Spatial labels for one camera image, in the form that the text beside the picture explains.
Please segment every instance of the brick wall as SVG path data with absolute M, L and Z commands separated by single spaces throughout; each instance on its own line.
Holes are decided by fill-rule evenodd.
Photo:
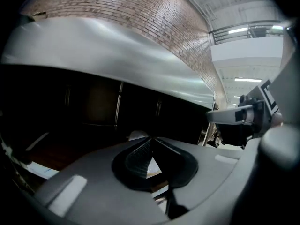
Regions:
M 95 17 L 120 24 L 159 43 L 190 66 L 226 107 L 224 89 L 211 62 L 208 28 L 187 0 L 31 0 L 24 14 Z

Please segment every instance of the gray plastic surface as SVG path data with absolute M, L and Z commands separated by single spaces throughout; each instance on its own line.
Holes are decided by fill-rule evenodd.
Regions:
M 185 187 L 174 190 L 179 205 L 191 210 L 207 199 L 232 172 L 236 164 L 216 160 L 216 156 L 239 160 L 243 151 L 215 149 L 195 146 L 184 142 L 162 138 L 166 142 L 184 149 L 197 159 L 199 169 L 196 176 Z
M 85 72 L 213 106 L 213 92 L 176 55 L 101 19 L 52 17 L 20 26 L 12 31 L 1 63 Z
M 247 116 L 245 120 L 237 120 L 236 112 L 245 111 Z M 252 105 L 221 109 L 210 111 L 206 113 L 207 120 L 218 124 L 232 124 L 239 125 L 253 121 L 253 107 Z
M 166 222 L 151 193 L 134 191 L 120 183 L 114 176 L 112 159 L 145 138 L 132 140 L 125 145 L 90 153 L 48 180 L 35 194 L 45 205 L 57 194 L 56 190 L 74 175 L 87 179 L 65 218 L 81 225 L 150 225 Z
M 269 88 L 280 109 L 284 123 L 300 123 L 299 81 L 299 56 L 295 53 Z
M 112 159 L 144 138 L 129 141 L 88 154 L 48 180 L 35 197 L 46 205 L 57 190 L 73 175 L 88 182 L 65 218 L 87 224 L 229 224 L 235 203 L 252 171 L 260 139 L 250 140 L 244 151 L 195 146 L 171 139 L 166 142 L 192 153 L 199 170 L 185 187 L 174 190 L 176 201 L 190 211 L 170 221 L 162 213 L 150 193 L 130 190 L 121 184 L 111 169 Z M 220 161 L 216 156 L 237 160 Z
M 250 140 L 231 174 L 198 207 L 166 225 L 227 225 L 234 206 L 252 172 L 260 138 Z
M 290 124 L 273 127 L 262 137 L 260 149 L 277 166 L 292 169 L 299 163 L 300 127 Z

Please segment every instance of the fluorescent light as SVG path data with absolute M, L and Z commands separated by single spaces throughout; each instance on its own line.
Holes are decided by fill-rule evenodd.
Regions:
M 236 77 L 234 80 L 238 82 L 255 82 L 255 83 L 260 83 L 262 81 L 261 79 L 258 78 L 239 78 L 239 77 Z
M 247 31 L 247 30 L 248 30 L 248 28 L 239 28 L 239 29 L 228 31 L 228 33 L 232 34 L 232 33 L 235 33 L 235 32 L 244 32 L 244 31 Z
M 274 25 L 274 26 L 272 27 L 272 29 L 280 29 L 280 30 L 282 30 L 283 27 L 282 27 L 282 26 L 276 26 L 276 25 Z

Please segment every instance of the cabinet door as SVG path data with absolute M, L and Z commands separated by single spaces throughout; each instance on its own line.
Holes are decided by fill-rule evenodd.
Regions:
M 60 124 L 65 85 L 55 69 L 1 65 L 0 87 L 1 136 L 15 151 Z
M 126 135 L 142 130 L 154 135 L 159 93 L 124 83 L 120 98 L 118 129 Z
M 70 84 L 70 116 L 80 123 L 114 126 L 121 82 L 76 74 Z
M 207 123 L 207 111 L 200 105 L 164 95 L 159 112 L 158 135 L 198 144 L 202 127 Z

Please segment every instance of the metal railing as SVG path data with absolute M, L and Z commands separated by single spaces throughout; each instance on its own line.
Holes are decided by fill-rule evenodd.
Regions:
M 230 41 L 247 38 L 272 38 L 283 36 L 283 30 L 274 29 L 273 26 L 281 21 L 264 20 L 243 22 L 232 26 L 223 27 L 209 32 L 210 43 L 218 45 Z

